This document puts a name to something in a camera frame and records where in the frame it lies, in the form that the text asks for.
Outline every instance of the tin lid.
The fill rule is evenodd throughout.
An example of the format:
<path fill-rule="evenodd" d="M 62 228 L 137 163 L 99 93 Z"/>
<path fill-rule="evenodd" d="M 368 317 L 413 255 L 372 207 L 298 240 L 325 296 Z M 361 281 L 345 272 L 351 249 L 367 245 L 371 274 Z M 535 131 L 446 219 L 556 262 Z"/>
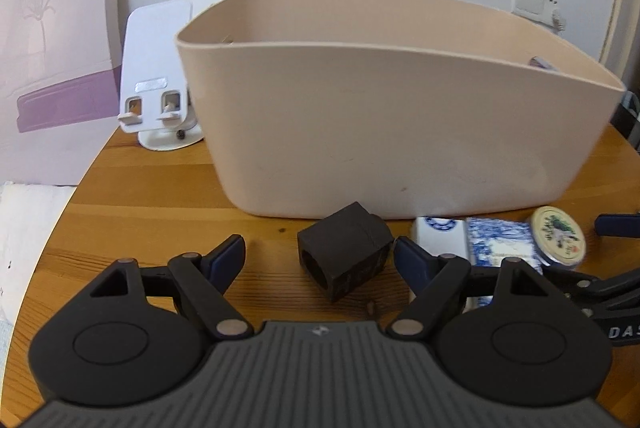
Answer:
<path fill-rule="evenodd" d="M 584 259 L 584 234 L 577 222 L 562 209 L 550 205 L 539 207 L 529 222 L 541 255 L 550 263 L 575 267 Z"/>

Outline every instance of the wall outlet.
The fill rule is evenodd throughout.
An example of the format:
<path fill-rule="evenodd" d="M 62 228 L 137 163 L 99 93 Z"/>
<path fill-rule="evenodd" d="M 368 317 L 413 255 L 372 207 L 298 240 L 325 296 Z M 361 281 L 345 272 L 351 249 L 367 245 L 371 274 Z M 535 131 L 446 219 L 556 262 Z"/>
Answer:
<path fill-rule="evenodd" d="M 527 20 L 545 24 L 556 31 L 564 30 L 566 21 L 561 8 L 566 0 L 513 0 L 511 12 Z"/>

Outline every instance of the white plastic stand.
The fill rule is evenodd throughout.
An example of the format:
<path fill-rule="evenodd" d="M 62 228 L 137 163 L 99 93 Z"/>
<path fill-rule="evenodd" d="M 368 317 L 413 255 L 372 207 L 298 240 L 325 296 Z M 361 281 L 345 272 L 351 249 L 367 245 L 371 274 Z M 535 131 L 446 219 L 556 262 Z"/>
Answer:
<path fill-rule="evenodd" d="M 190 104 L 174 36 L 222 0 L 171 0 L 134 10 L 127 21 L 120 79 L 120 127 L 154 151 L 204 138 Z"/>

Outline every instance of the metal screw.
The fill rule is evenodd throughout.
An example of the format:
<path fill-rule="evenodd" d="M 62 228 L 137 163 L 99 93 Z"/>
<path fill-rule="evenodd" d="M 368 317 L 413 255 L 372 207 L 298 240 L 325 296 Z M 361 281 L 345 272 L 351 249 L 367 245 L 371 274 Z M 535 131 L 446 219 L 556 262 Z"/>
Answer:
<path fill-rule="evenodd" d="M 400 336 L 414 336 L 420 334 L 424 326 L 415 319 L 398 319 L 391 325 L 392 330 Z"/>
<path fill-rule="evenodd" d="M 223 319 L 218 325 L 216 330 L 223 336 L 239 336 L 244 334 L 249 329 L 249 325 L 242 319 Z"/>

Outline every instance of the round wooden table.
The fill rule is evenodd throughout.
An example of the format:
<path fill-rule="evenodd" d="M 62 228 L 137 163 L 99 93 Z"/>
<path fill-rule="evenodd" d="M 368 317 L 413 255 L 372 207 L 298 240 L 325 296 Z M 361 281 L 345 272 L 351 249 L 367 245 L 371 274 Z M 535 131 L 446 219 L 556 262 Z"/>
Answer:
<path fill-rule="evenodd" d="M 556 205 L 583 228 L 581 271 L 610 277 L 640 267 L 640 240 L 598 238 L 600 213 L 640 209 L 640 158 L 607 127 L 584 168 Z M 496 214 L 524 220 L 531 210 Z M 333 305 L 298 264 L 296 233 L 309 221 L 253 217 L 222 192 L 204 143 L 170 153 L 145 150 L 120 130 L 95 159 L 49 238 L 27 290 L 4 376 L 0 418 L 8 426 L 41 403 L 27 350 L 36 331 L 115 258 L 164 265 L 186 251 L 207 253 L 229 234 L 247 244 L 244 269 L 226 298 L 259 326 L 265 319 L 378 319 L 386 324 L 407 303 L 408 288 L 388 263 L 383 273 Z M 410 221 L 393 221 L 394 235 Z M 170 307 L 171 304 L 159 300 Z M 600 403 L 628 426 L 640 422 L 640 347 L 614 349 Z"/>

